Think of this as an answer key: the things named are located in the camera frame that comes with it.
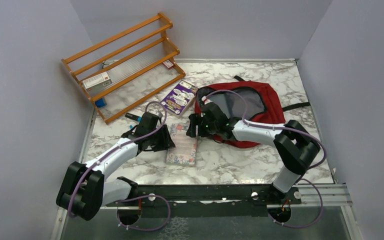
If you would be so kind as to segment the red student backpack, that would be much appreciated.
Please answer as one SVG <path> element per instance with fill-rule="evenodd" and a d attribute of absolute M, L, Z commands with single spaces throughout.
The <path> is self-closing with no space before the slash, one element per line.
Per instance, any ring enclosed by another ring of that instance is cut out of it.
<path fill-rule="evenodd" d="M 216 90 L 231 90 L 241 95 L 247 103 L 245 118 L 257 123 L 283 124 L 286 122 L 284 112 L 310 106 L 309 102 L 301 102 L 282 107 L 278 94 L 268 83 L 246 81 L 238 75 L 234 79 L 234 82 L 215 83 L 199 88 L 195 94 L 194 112 L 200 114 L 202 98 Z M 243 102 L 235 94 L 218 92 L 211 95 L 210 99 L 227 117 L 242 117 Z"/>

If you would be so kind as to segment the purple comic book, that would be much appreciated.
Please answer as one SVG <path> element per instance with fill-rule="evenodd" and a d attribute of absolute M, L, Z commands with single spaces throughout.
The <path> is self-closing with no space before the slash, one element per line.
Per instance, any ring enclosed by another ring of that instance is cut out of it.
<path fill-rule="evenodd" d="M 160 101 L 168 113 L 181 117 L 195 100 L 198 87 L 181 80 L 172 90 Z"/>

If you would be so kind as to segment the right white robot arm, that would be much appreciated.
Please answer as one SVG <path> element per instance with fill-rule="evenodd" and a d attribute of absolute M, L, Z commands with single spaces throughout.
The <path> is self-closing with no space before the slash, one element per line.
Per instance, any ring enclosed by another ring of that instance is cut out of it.
<path fill-rule="evenodd" d="M 310 169 L 323 144 L 296 120 L 285 124 L 259 123 L 244 117 L 227 117 L 214 102 L 205 104 L 200 113 L 189 115 L 186 132 L 191 138 L 220 137 L 233 143 L 251 142 L 276 148 L 283 167 L 268 190 L 269 199 L 280 204 L 292 186 Z"/>

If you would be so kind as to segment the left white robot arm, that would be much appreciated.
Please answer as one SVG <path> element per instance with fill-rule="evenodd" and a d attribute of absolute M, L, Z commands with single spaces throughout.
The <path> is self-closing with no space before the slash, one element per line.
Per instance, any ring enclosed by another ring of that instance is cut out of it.
<path fill-rule="evenodd" d="M 98 157 L 71 163 L 56 197 L 56 205 L 67 210 L 70 217 L 91 220 L 100 208 L 120 200 L 132 205 L 137 191 L 126 180 L 107 182 L 122 164 L 142 152 L 159 152 L 175 147 L 165 119 L 145 112 L 139 123 L 123 133 L 120 139 Z"/>

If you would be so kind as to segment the black marker pen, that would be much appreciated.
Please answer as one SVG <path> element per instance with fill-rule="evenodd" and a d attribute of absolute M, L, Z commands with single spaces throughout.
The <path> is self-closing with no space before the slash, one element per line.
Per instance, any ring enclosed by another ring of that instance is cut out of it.
<path fill-rule="evenodd" d="M 135 114 L 132 114 L 132 113 L 129 113 L 129 112 L 127 112 L 124 116 L 126 118 L 128 118 L 130 120 L 133 120 L 133 121 L 136 121 L 136 122 L 140 122 L 141 119 L 142 119 L 141 116 L 138 116 L 138 115 L 135 115 Z"/>

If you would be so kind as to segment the blue small object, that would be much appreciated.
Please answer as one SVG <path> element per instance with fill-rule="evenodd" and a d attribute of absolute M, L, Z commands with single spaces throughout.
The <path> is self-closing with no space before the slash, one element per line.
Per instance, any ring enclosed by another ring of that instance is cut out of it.
<path fill-rule="evenodd" d="M 95 106 L 97 108 L 102 108 L 102 107 L 105 107 L 107 105 L 107 103 L 106 103 L 106 101 L 105 101 L 105 99 L 103 97 L 98 99 L 98 100 L 96 100 L 94 103 L 95 103 Z"/>

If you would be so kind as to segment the orange wooden shelf rack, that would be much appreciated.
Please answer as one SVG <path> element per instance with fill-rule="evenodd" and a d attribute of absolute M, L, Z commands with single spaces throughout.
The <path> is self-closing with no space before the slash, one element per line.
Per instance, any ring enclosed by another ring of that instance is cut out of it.
<path fill-rule="evenodd" d="M 114 122 L 185 77 L 185 71 L 175 61 L 180 49 L 167 33 L 173 26 L 172 20 L 159 12 L 61 59 L 104 123 Z M 112 83 L 88 92 L 82 81 L 103 72 L 107 72 Z M 105 99 L 106 106 L 98 108 L 95 101 L 100 98 Z"/>

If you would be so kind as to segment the white red small box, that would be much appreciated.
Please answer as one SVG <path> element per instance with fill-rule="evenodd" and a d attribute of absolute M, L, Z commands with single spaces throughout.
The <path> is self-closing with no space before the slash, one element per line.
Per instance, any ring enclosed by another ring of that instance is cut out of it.
<path fill-rule="evenodd" d="M 88 92 L 100 90 L 110 85 L 111 83 L 112 83 L 112 80 L 106 71 L 82 81 L 83 87 Z"/>

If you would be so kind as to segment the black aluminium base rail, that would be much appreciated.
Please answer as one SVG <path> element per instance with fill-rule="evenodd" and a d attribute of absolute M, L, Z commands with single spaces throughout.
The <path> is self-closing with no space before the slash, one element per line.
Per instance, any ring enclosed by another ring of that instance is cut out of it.
<path fill-rule="evenodd" d="M 266 217 L 289 214 L 292 208 L 350 206 L 343 184 L 300 184 L 278 193 L 269 184 L 137 184 L 117 180 L 82 186 L 77 193 L 64 187 L 57 205 L 89 221 L 99 210 L 115 209 L 142 218 Z"/>

